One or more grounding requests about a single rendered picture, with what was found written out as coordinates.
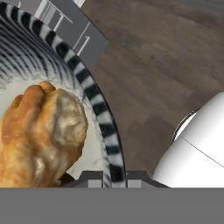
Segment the white rounded cylinder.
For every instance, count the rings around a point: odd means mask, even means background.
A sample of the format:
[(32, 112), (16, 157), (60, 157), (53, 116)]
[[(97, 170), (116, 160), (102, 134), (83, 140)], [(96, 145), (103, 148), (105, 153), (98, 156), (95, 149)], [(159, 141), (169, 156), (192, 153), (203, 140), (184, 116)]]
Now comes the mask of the white rounded cylinder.
[(152, 179), (172, 188), (224, 188), (224, 92), (179, 123)]

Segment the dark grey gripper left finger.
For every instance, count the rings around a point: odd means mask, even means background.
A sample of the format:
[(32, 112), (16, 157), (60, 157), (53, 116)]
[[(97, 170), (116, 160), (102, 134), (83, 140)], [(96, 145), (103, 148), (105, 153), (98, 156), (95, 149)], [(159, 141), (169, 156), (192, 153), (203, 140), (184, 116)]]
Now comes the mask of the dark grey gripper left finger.
[(101, 171), (83, 171), (78, 179), (66, 174), (63, 179), (62, 187), (84, 187), (102, 188), (103, 174)]

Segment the golden brown chicken drumstick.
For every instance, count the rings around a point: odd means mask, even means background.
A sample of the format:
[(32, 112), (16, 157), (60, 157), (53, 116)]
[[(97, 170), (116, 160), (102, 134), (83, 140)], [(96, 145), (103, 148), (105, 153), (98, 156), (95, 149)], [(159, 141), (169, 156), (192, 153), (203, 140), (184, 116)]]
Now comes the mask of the golden brown chicken drumstick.
[(29, 86), (0, 118), (0, 188), (59, 186), (87, 131), (77, 96), (47, 81)]

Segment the grey cupboard run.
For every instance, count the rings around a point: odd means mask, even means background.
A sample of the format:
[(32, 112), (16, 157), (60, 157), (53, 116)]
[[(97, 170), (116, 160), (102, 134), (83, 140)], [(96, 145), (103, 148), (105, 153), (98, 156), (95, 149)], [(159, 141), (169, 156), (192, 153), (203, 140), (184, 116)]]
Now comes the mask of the grey cupboard run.
[[(5, 1), (34, 16), (42, 0)], [(90, 23), (87, 29), (87, 35), (90, 37), (90, 40), (79, 56), (88, 67), (95, 65), (107, 48), (109, 41), (81, 10), (81, 6), (84, 4), (85, 0), (47, 1), (47, 5), (39, 19), (53, 29), (60, 19), (60, 14), (62, 14), (64, 18), (56, 33), (65, 40), (72, 49), (87, 23)]]

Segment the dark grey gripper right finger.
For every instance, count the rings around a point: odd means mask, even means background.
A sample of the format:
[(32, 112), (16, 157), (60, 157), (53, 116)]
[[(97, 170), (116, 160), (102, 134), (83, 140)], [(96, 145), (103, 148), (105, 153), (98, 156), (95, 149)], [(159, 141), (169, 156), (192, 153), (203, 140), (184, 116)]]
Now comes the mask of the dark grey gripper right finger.
[(167, 188), (153, 179), (151, 179), (146, 171), (127, 171), (126, 172), (128, 188)]

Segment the black and white striped bowl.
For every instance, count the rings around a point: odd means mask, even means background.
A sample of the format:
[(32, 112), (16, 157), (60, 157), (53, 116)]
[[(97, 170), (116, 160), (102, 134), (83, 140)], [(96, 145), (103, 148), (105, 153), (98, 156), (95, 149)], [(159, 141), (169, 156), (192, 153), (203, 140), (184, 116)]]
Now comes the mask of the black and white striped bowl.
[(82, 158), (68, 173), (101, 171), (102, 185), (125, 188), (123, 148), (116, 121), (93, 75), (54, 30), (32, 14), (0, 2), (0, 116), (13, 98), (39, 81), (76, 94), (89, 123)]

